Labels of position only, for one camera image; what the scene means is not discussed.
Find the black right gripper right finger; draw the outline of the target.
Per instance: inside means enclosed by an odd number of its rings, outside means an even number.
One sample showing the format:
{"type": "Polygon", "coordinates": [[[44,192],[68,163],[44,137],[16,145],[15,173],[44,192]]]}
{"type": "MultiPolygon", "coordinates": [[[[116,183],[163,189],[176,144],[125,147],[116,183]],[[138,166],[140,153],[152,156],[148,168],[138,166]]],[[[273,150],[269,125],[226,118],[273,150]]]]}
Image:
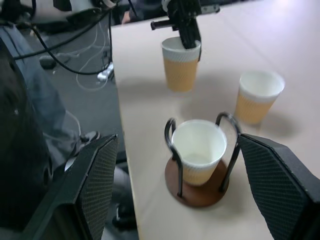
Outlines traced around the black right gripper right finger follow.
{"type": "Polygon", "coordinates": [[[285,145],[242,134],[254,201],[275,240],[320,238],[320,180],[285,145]]]}

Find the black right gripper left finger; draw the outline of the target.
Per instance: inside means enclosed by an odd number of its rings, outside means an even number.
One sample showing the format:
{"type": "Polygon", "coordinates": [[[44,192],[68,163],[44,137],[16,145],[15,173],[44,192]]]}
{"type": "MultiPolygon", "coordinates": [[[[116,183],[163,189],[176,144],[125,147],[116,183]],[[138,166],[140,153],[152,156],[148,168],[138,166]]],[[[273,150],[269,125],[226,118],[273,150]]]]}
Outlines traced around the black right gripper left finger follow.
{"type": "Polygon", "coordinates": [[[23,231],[25,240],[100,240],[112,198],[118,136],[84,147],[23,231]]]}

